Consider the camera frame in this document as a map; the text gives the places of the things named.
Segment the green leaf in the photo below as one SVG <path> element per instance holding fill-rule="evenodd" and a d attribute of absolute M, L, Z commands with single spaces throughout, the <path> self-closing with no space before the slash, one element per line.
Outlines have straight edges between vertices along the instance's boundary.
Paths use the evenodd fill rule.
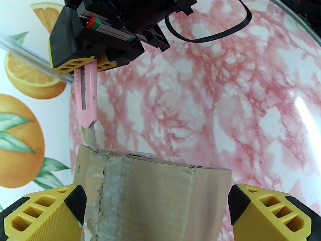
<path fill-rule="evenodd" d="M 42 168 L 42 171 L 61 171 L 61 170 L 68 170 L 70 169 L 66 165 L 62 164 L 61 162 L 51 159 L 51 158 L 45 158 Z"/>
<path fill-rule="evenodd" d="M 51 189 L 63 186 L 61 181 L 55 175 L 44 170 L 40 170 L 33 181 L 43 189 Z"/>
<path fill-rule="evenodd" d="M 0 132 L 28 122 L 28 119 L 14 113 L 0 112 Z"/>
<path fill-rule="evenodd" d="M 28 147 L 24 142 L 17 139 L 15 136 L 5 132 L 0 132 L 0 148 L 16 152 L 30 152 L 36 153 L 30 147 Z"/>
<path fill-rule="evenodd" d="M 28 32 L 29 32 L 29 31 L 22 32 L 22 33 L 19 33 L 19 34 L 12 35 L 12 36 L 10 36 L 10 37 L 13 38 L 14 40 L 17 40 L 20 44 L 22 44 L 23 41 L 24 41 L 24 38 L 26 37 L 26 35 L 28 34 Z"/>

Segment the pink marble pattern surface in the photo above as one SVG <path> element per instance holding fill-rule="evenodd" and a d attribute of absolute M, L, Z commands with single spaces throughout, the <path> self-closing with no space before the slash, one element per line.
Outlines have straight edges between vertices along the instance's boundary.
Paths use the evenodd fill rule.
<path fill-rule="evenodd" d="M 269 0 L 243 0 L 242 31 L 191 44 L 161 28 L 171 48 L 150 46 L 129 66 L 99 74 L 98 145 L 233 170 L 234 183 L 291 193 L 320 213 L 321 49 Z M 185 37 L 242 21 L 237 0 L 199 0 L 171 16 Z M 70 154 L 83 142 L 70 102 Z M 228 210 L 219 240 L 232 241 Z"/>

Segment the orange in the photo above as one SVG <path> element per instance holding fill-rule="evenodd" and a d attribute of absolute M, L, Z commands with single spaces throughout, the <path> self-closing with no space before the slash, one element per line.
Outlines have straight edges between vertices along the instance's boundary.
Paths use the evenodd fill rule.
<path fill-rule="evenodd" d="M 37 15 L 41 23 L 45 26 L 49 33 L 51 33 L 57 18 L 63 8 L 63 5 L 44 2 L 30 5 L 34 13 Z"/>
<path fill-rule="evenodd" d="M 5 71 L 10 82 L 22 93 L 37 99 L 60 95 L 66 84 L 28 65 L 17 57 L 6 54 Z"/>
<path fill-rule="evenodd" d="M 22 141 L 34 153 L 4 149 L 0 138 L 0 186 L 21 187 L 32 181 L 41 169 L 45 154 L 43 134 L 31 110 L 17 98 L 0 94 L 0 115 L 4 112 L 13 113 L 28 120 L 26 123 L 8 128 L 5 132 Z"/>

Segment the black cable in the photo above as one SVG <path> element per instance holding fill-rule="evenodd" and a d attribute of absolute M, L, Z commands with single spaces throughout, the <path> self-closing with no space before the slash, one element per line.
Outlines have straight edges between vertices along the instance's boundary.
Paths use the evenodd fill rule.
<path fill-rule="evenodd" d="M 245 8 L 246 10 L 246 17 L 244 19 L 244 21 L 242 21 L 241 23 L 237 24 L 236 26 L 228 29 L 228 30 L 225 30 L 221 33 L 217 33 L 215 35 L 212 35 L 212 36 L 208 36 L 208 37 L 204 37 L 204 38 L 197 38 L 197 39 L 187 39 L 183 36 L 181 36 L 180 34 L 178 34 L 175 29 L 173 28 L 172 24 L 170 23 L 170 20 L 169 20 L 169 15 L 170 13 L 166 14 L 166 17 L 165 17 L 165 24 L 168 28 L 168 30 L 177 38 L 181 39 L 181 40 L 184 40 L 184 41 L 187 41 L 187 42 L 191 42 L 191 43 L 205 43 L 205 42 L 209 42 L 209 41 L 213 41 L 213 40 L 217 40 L 217 39 L 221 39 L 221 38 L 224 38 L 224 37 L 227 37 L 241 29 L 243 29 L 245 26 L 247 26 L 251 19 L 252 19 L 252 13 L 251 11 L 248 9 L 248 7 L 241 1 L 241 0 L 238 0 L 240 1 L 240 3 L 243 5 L 243 7 Z"/>

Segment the cardboard box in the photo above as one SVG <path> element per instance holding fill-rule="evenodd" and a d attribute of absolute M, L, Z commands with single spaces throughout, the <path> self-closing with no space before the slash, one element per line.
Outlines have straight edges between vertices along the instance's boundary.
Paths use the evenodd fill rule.
<path fill-rule="evenodd" d="M 216 241 L 231 170 L 82 145 L 74 183 L 87 194 L 83 240 Z"/>

